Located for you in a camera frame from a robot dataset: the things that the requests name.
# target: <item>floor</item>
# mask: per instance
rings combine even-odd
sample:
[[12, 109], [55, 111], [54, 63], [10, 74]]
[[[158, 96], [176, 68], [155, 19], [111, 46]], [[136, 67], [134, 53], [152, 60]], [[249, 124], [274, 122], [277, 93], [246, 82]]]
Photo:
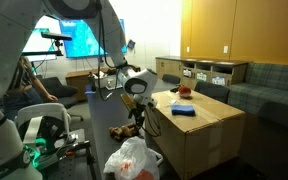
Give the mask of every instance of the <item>floor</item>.
[[[70, 128], [72, 130], [83, 128], [85, 130], [86, 139], [91, 141], [92, 147], [96, 148], [94, 139], [92, 138], [91, 116], [86, 102], [80, 103], [68, 110], [71, 114], [82, 115], [84, 121], [73, 117]], [[100, 171], [96, 163], [94, 164], [96, 177], [100, 177]], [[243, 162], [240, 158], [232, 159], [224, 164], [221, 164], [213, 169], [210, 169], [192, 180], [269, 180], [260, 172]]]

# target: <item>white plastic bag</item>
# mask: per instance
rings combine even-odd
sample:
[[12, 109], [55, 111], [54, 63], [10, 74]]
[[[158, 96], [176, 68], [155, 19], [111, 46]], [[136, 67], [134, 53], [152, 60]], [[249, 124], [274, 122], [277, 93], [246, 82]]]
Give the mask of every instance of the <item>white plastic bag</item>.
[[138, 137], [127, 139], [107, 160], [104, 173], [112, 172], [116, 180], [159, 179], [156, 156]]

